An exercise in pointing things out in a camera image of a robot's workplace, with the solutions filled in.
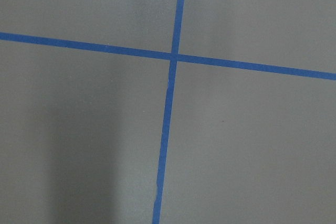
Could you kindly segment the blue tape grid lines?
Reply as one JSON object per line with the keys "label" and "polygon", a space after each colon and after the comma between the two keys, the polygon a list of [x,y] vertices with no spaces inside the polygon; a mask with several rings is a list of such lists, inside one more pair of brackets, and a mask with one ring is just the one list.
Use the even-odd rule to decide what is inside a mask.
{"label": "blue tape grid lines", "polygon": [[335,223],[335,0],[1,0],[1,223]]}

